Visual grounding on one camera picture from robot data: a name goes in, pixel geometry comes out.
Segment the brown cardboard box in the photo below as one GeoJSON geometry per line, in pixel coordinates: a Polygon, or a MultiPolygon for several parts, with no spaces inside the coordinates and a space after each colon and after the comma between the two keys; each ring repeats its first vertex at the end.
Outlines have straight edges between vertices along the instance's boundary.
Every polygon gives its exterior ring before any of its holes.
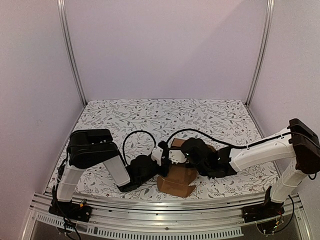
{"type": "MultiPolygon", "coordinates": [[[[185,139],[174,138],[171,147],[179,149],[185,141],[185,139]]],[[[192,183],[197,175],[197,170],[189,165],[189,161],[180,164],[174,164],[170,161],[167,176],[159,175],[157,177],[157,188],[161,193],[187,198],[196,188],[196,185],[192,183]]]]}

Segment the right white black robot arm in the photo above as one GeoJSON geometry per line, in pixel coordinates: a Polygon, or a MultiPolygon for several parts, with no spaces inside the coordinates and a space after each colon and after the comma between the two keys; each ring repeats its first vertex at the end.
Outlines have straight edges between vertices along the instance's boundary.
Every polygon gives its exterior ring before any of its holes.
{"type": "Polygon", "coordinates": [[[316,133],[297,118],[289,121],[280,132],[246,146],[228,145],[213,150],[200,138],[190,138],[180,147],[181,152],[208,178],[232,176],[249,167],[272,161],[291,159],[281,177],[270,188],[267,199],[259,206],[262,218],[269,218],[278,204],[309,175],[320,171],[320,143],[316,133]]]}

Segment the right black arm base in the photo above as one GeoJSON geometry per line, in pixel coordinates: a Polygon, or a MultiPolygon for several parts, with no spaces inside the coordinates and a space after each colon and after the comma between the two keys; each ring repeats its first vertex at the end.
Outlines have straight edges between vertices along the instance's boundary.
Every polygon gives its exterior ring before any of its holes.
{"type": "Polygon", "coordinates": [[[284,202],[278,203],[271,200],[271,189],[272,187],[270,186],[266,190],[263,203],[241,208],[242,218],[245,223],[272,218],[285,213],[284,202]]]}

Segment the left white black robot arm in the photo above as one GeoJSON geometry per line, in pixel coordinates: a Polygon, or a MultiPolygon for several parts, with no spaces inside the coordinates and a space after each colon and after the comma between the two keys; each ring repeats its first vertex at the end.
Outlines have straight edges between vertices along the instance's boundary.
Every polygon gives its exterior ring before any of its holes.
{"type": "Polygon", "coordinates": [[[125,149],[119,149],[108,129],[76,130],[69,137],[66,158],[62,161],[57,183],[52,190],[55,209],[63,216],[74,213],[70,202],[83,173],[103,164],[122,193],[131,192],[156,175],[169,173],[169,147],[165,141],[154,142],[148,155],[141,154],[127,161],[125,149]]]}

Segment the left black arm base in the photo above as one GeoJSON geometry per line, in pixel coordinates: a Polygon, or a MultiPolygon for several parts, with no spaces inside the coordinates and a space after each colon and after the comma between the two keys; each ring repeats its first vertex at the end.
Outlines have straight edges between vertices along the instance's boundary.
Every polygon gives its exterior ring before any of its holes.
{"type": "Polygon", "coordinates": [[[52,215],[65,217],[66,219],[88,223],[92,207],[87,204],[87,200],[83,199],[81,202],[63,202],[52,200],[48,212],[52,215]]]}

